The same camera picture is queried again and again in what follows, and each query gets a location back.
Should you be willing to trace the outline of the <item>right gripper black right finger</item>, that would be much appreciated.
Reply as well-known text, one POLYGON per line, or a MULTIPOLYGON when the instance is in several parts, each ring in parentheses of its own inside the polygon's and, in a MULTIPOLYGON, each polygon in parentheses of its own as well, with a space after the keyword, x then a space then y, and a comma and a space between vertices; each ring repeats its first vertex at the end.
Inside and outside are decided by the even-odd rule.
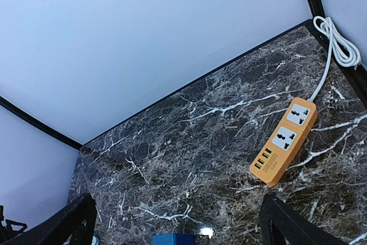
POLYGON ((345 244, 272 194, 264 196, 259 218, 263 244, 345 244))

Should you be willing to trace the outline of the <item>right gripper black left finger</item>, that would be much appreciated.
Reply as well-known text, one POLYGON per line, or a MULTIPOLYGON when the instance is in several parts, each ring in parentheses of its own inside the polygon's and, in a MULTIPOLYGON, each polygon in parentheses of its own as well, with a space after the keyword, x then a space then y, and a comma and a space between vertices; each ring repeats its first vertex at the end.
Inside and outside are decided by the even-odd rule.
POLYGON ((1 206, 1 244, 96 244, 96 201, 83 193, 31 230, 25 223, 5 219, 1 206))

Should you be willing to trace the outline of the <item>orange power strip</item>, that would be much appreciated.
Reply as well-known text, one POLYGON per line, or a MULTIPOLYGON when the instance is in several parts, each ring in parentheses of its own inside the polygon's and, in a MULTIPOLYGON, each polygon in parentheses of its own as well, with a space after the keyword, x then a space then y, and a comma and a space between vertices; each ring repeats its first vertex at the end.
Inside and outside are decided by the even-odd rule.
POLYGON ((293 99, 249 171, 268 186, 275 186, 304 144, 317 117, 313 102, 293 99))

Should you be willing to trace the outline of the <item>dark blue cube socket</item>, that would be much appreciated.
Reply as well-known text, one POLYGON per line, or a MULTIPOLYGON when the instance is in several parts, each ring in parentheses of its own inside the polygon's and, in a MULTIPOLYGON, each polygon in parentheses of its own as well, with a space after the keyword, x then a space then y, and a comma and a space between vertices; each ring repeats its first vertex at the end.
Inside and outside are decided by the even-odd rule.
POLYGON ((153 236, 153 245, 195 245, 194 235, 164 234, 153 236))

